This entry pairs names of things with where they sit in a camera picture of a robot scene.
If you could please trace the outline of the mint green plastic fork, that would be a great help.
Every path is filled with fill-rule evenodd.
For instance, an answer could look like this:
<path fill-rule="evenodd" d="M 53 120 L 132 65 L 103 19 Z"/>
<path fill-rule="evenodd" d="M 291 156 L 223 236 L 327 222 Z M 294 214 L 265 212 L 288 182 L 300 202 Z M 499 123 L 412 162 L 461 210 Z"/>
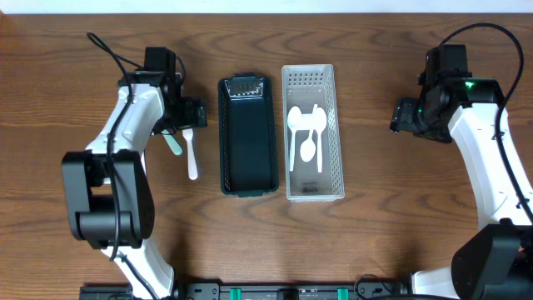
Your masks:
<path fill-rule="evenodd" d="M 179 142 L 176 140 L 176 138 L 174 137 L 173 133 L 170 133 L 167 130 L 163 130 L 162 136 L 164 137 L 168 147 L 171 149 L 174 155 L 176 156 L 182 155 L 182 152 L 183 152 L 182 147 L 179 144 Z"/>

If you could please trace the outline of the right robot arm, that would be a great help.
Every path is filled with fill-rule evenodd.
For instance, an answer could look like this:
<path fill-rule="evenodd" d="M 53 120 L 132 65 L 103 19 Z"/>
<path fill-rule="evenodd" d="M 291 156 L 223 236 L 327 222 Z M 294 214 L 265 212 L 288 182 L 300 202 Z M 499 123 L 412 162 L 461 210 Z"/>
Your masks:
<path fill-rule="evenodd" d="M 411 293 L 452 299 L 530 299 L 532 224 L 501 160 L 499 145 L 525 195 L 532 194 L 509 133 L 497 117 L 504 95 L 494 79 L 474 78 L 463 45 L 441 45 L 426 54 L 417 98 L 398 100 L 390 130 L 411 132 L 460 149 L 476 199 L 479 232 L 451 265 L 411 275 Z"/>

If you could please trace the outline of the white spoon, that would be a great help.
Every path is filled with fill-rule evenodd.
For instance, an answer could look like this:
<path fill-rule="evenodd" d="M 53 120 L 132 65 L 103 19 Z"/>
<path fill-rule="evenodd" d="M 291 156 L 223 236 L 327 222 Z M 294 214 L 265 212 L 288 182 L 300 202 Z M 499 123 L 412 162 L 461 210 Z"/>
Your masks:
<path fill-rule="evenodd" d="M 301 109 L 298 106 L 294 106 L 290 109 L 287 115 L 287 126 L 291 131 L 291 144 L 290 144 L 290 168 L 289 171 L 292 172 L 295 166 L 295 156 L 296 156 L 296 132 L 299 129 L 308 131 L 308 121 L 303 117 Z"/>
<path fill-rule="evenodd" d="M 316 163 L 317 171 L 322 173 L 322 138 L 321 135 L 326 128 L 327 118 L 326 112 L 322 107 L 318 107 L 313 112 L 314 125 L 317 133 L 317 143 L 316 143 Z"/>

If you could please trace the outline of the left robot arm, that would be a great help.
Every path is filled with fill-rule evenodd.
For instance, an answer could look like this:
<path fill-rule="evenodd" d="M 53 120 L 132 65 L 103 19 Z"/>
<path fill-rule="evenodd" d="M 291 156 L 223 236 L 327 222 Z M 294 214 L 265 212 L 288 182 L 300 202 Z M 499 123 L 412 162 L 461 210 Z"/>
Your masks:
<path fill-rule="evenodd" d="M 117 104 L 97 137 L 61 164 L 72 235 L 123 271 L 133 299 L 171 299 L 175 273 L 151 235 L 155 208 L 144 152 L 152 135 L 207 126 L 202 101 L 182 96 L 181 59 L 147 47 L 143 65 L 117 84 Z"/>

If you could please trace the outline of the white spoon bowl down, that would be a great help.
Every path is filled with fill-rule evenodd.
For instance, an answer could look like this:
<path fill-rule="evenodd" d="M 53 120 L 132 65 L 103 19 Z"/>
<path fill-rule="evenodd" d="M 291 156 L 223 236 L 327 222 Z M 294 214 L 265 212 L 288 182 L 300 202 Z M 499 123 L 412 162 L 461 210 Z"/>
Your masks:
<path fill-rule="evenodd" d="M 301 147 L 300 147 L 301 160 L 305 163 L 310 162 L 313 159 L 315 152 L 316 152 L 316 146 L 313 141 L 313 132 L 315 129 L 313 125 L 313 121 L 314 121 L 314 112 L 316 111 L 317 108 L 318 108 L 318 105 L 315 104 L 313 106 L 311 113 L 302 115 L 301 128 L 306 129 L 308 131 L 308 136 L 304 140 L 304 142 L 301 144 Z"/>

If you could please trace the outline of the white fork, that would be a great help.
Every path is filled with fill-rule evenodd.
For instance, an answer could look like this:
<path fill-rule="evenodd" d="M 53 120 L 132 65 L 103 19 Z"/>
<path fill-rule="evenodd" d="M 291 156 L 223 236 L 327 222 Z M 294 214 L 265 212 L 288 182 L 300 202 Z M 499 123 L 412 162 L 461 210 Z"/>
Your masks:
<path fill-rule="evenodd" d="M 184 129 L 182 131 L 182 136 L 187 142 L 187 166 L 188 166 L 188 177 L 191 180 L 198 179 L 198 170 L 197 170 L 197 161 L 193 148 L 193 137 L 194 133 L 191 128 Z"/>

